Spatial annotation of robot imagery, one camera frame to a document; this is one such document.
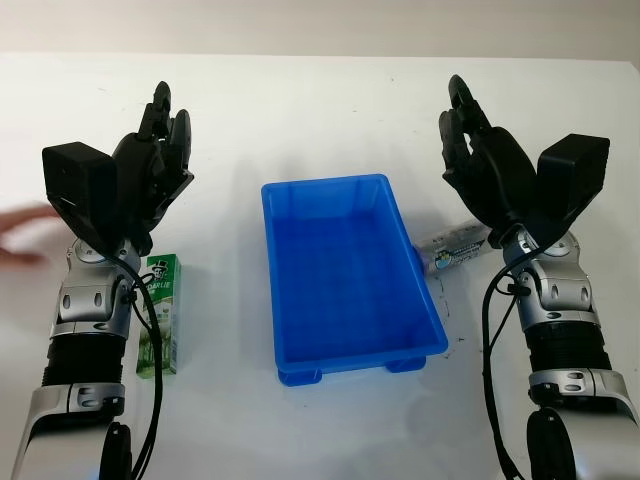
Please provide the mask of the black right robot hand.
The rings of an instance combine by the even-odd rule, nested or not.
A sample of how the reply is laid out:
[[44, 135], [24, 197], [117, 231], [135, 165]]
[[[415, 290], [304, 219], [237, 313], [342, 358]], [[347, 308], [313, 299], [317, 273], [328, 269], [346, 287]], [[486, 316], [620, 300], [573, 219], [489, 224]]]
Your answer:
[[448, 92], [451, 108], [439, 116], [443, 179], [489, 228], [488, 242], [499, 249], [529, 213], [536, 173], [511, 133], [490, 124], [460, 76], [451, 77]]

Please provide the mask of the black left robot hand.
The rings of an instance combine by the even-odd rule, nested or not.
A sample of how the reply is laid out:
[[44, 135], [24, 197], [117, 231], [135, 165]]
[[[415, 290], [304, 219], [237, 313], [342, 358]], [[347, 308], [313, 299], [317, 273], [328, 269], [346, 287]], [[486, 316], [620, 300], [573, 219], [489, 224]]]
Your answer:
[[141, 256], [150, 253], [151, 231], [194, 179], [188, 169], [191, 120], [181, 109], [171, 114], [171, 90], [161, 81], [144, 110], [139, 129], [117, 145], [116, 225]]

